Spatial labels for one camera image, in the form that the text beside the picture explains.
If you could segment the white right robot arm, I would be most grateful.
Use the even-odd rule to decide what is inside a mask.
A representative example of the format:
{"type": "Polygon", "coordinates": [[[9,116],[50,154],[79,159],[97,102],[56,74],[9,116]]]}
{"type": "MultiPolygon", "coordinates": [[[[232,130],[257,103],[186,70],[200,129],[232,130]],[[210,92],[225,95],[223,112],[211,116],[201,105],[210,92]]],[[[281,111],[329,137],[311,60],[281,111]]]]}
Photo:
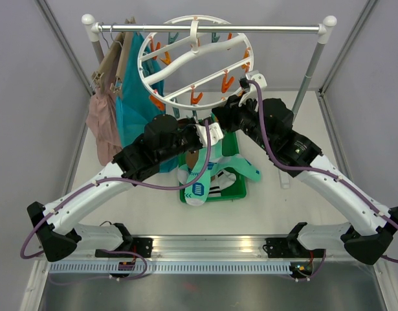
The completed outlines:
{"type": "Polygon", "coordinates": [[[317,191],[346,218],[337,225],[300,222],[287,236],[287,249],[295,256],[308,250],[332,249],[367,265],[385,254],[398,232],[398,207],[388,208],[361,191],[330,162],[314,142],[293,130],[293,113],[279,98],[263,100],[263,115],[255,99],[239,103],[231,96],[224,106],[214,108],[221,128],[241,130],[268,155],[281,171],[317,191]]]}

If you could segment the brown sock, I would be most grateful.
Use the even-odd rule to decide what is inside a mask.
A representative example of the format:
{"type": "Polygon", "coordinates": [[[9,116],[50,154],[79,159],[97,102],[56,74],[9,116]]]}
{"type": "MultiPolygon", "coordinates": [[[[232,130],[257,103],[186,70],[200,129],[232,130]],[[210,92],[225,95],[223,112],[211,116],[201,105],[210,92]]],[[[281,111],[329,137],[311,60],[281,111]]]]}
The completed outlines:
{"type": "Polygon", "coordinates": [[[185,162],[190,170],[197,164],[199,159],[199,151],[187,152],[185,155],[185,162]]]}

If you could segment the white round clip hanger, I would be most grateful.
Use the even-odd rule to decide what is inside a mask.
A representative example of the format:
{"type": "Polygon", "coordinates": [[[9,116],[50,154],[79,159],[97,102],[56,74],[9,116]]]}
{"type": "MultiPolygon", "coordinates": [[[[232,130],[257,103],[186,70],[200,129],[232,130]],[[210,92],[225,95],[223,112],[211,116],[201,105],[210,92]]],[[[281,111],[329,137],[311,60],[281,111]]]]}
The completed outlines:
{"type": "Polygon", "coordinates": [[[160,71],[140,74],[151,95],[179,110],[208,110],[242,93],[241,76],[254,68],[254,51],[247,35],[213,16],[190,15],[171,19],[162,30],[150,32],[138,52],[137,66],[156,60],[160,71]],[[204,93],[190,105],[190,86],[204,93]]]}

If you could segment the mint green patterned sock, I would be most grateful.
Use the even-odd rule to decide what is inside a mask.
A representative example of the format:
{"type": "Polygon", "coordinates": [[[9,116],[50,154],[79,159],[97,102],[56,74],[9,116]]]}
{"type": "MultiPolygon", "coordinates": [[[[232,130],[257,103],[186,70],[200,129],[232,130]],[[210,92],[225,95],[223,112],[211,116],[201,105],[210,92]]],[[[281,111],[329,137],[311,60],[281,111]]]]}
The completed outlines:
{"type": "MultiPolygon", "coordinates": [[[[212,176],[215,176],[219,171],[226,168],[233,168],[237,173],[251,179],[252,181],[261,180],[261,172],[251,162],[249,162],[240,154],[235,154],[228,157],[222,156],[221,159],[213,167],[212,176]]],[[[177,170],[177,178],[179,182],[185,184],[188,179],[189,173],[190,169],[188,168],[187,164],[179,167],[177,170]]]]}

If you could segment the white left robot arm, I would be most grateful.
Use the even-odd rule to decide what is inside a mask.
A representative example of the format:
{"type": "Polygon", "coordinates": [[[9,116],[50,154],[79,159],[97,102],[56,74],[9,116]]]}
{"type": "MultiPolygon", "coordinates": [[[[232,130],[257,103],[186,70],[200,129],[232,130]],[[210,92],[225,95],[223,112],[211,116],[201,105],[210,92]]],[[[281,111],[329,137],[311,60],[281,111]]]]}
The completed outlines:
{"type": "Polygon", "coordinates": [[[124,224],[83,225],[81,220],[127,190],[144,187],[179,191],[196,183],[207,171],[206,163],[185,184],[155,185],[147,183],[147,179],[159,173],[163,162],[185,152],[209,148],[213,123],[213,117],[198,121],[159,115],[147,125],[145,133],[81,187],[50,203],[31,203],[27,213],[33,228],[21,246],[20,257],[44,255],[49,262],[57,262],[76,253],[98,258],[132,256],[133,237],[124,224]]]}

